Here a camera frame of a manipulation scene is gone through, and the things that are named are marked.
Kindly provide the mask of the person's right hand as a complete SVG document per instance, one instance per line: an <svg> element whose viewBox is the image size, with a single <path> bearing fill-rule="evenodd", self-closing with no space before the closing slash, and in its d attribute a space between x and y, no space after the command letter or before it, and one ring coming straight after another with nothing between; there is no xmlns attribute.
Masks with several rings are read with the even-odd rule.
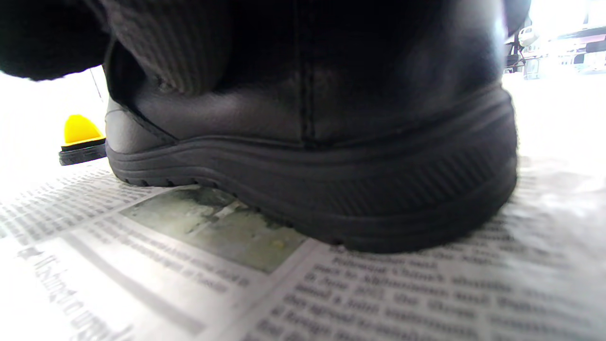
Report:
<svg viewBox="0 0 606 341"><path fill-rule="evenodd" d="M3 0L1 70L49 81L101 65L119 43L170 90L221 79L237 36L285 19L290 0Z"/></svg>

